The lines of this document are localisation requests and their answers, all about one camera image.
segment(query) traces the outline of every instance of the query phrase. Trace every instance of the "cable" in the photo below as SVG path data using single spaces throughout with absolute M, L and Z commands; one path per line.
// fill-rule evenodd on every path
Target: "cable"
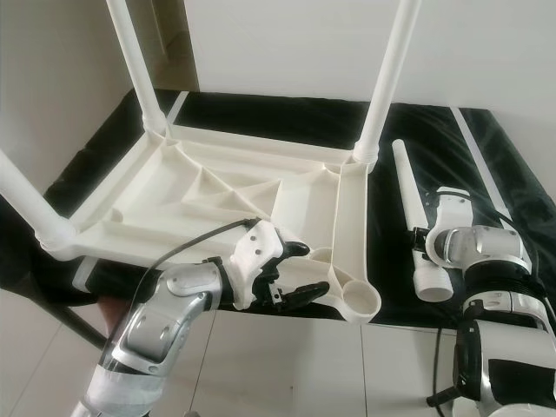
M 156 269 L 156 267 L 160 266 L 163 262 L 167 261 L 172 256 L 179 254 L 180 252 L 182 252 L 183 250 L 185 250 L 187 248 L 191 248 L 192 246 L 196 245 L 197 243 L 200 243 L 202 241 L 206 241 L 207 239 L 209 239 L 213 236 L 219 235 L 220 233 L 224 233 L 228 230 L 231 230 L 232 228 L 237 228 L 239 226 L 246 226 L 246 227 L 252 228 L 259 220 L 260 219 L 258 219 L 258 218 L 256 218 L 256 219 L 243 219 L 243 220 L 240 220 L 240 221 L 237 221 L 237 222 L 227 224 L 225 226 L 221 226 L 219 228 L 215 228 L 214 230 L 211 230 L 210 232 L 207 232 L 204 235 L 197 236 L 195 239 L 192 239 L 189 242 L 185 242 L 182 245 L 178 246 L 177 248 L 174 248 L 174 249 L 170 250 L 168 253 L 162 255 L 150 267 L 147 268 L 147 270 L 145 271 L 145 273 L 142 275 L 141 279 L 139 280 L 139 283 L 137 284 L 136 291 L 133 294 L 133 297 L 131 299 L 131 303 L 129 304 L 128 318 L 129 318 L 129 314 L 131 313 L 131 310 L 134 307 L 137 294 L 139 293 L 139 289 L 141 288 L 142 283 L 145 281 L 145 278 L 147 278 L 147 275 L 149 274 L 150 271 L 152 271 L 153 269 Z
M 442 335 L 442 326 L 438 327 L 438 331 L 436 332 L 436 343 L 434 347 L 434 367 L 433 367 L 433 396 L 436 396 L 436 380 L 438 379 L 438 357 L 440 356 L 440 337 Z M 434 405 L 436 409 L 436 413 L 440 417 L 445 417 L 442 409 L 438 404 Z

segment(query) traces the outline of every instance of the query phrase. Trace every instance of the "clear tape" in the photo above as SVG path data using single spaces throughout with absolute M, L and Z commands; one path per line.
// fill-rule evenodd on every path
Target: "clear tape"
M 166 378 L 122 374 L 96 366 L 84 400 L 111 417 L 142 417 L 162 396 Z

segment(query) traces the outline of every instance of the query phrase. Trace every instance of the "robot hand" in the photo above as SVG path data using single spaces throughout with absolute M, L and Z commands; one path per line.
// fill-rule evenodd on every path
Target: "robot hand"
M 278 265 L 309 248 L 284 242 L 270 222 L 258 221 L 226 260 L 176 265 L 159 274 L 152 295 L 122 318 L 110 336 L 89 389 L 72 417 L 141 417 L 162 395 L 163 384 L 202 312 L 254 303 L 278 311 L 309 304 L 328 291 L 319 282 L 283 294 Z
M 453 387 L 427 404 L 463 396 L 476 401 L 481 416 L 556 415 L 556 338 L 522 237 L 510 219 L 502 218 L 508 228 L 473 226 L 465 190 L 443 187 L 437 194 L 436 223 L 414 229 L 413 249 L 439 267 L 461 269 L 466 297 Z

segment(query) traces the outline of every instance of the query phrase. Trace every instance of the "pvc pipe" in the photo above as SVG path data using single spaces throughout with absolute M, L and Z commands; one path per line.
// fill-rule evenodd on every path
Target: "pvc pipe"
M 406 146 L 403 141 L 397 139 L 392 143 L 392 150 L 394 151 L 407 229 L 428 228 L 427 215 L 419 196 L 411 163 L 407 157 Z M 453 295 L 453 288 L 446 270 L 423 259 L 423 255 L 422 252 L 413 250 L 415 293 L 421 300 L 428 302 L 450 299 Z
M 131 81 L 141 105 L 143 126 L 145 130 L 152 130 L 161 134 L 166 129 L 166 118 L 158 106 L 155 90 L 150 82 L 147 65 L 142 57 L 141 47 L 131 22 L 128 6 L 125 0 L 106 0 L 106 3 L 122 47 L 125 63 L 128 65 Z
M 0 194 L 35 230 L 46 250 L 70 245 L 76 229 L 44 200 L 19 169 L 0 150 Z
M 400 78 L 420 3 L 421 0 L 400 0 L 361 137 L 354 147 L 353 156 L 357 162 L 370 163 L 374 167 L 378 159 L 382 128 Z

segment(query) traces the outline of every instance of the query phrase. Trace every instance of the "floor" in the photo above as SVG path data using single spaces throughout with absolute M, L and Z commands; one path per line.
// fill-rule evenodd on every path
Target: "floor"
M 78 312 L 99 329 L 96 306 Z M 69 416 L 99 358 L 87 342 L 29 301 L 0 291 L 0 415 Z M 341 321 L 204 313 L 153 417 L 435 416 L 435 332 Z M 442 336 L 439 387 L 452 371 Z

